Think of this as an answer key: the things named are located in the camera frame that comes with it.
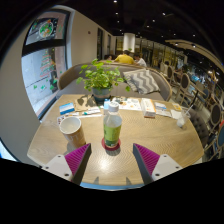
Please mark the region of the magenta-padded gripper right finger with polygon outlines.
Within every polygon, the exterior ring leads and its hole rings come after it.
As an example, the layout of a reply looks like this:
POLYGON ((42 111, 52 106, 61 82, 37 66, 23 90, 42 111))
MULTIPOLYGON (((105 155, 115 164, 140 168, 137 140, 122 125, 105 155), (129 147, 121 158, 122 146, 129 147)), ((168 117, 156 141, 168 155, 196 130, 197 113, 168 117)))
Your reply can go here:
POLYGON ((133 144, 133 154, 145 185, 182 169, 168 154, 159 155, 137 143, 133 144))

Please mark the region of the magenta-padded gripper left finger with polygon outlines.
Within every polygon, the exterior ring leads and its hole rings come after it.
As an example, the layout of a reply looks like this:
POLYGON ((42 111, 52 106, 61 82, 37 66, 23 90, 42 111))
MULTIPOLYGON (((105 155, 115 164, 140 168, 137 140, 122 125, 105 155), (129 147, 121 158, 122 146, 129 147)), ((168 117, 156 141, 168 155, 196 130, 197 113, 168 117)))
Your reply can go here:
POLYGON ((42 169, 80 185, 91 153, 91 144, 86 144, 67 155, 56 155, 42 169))

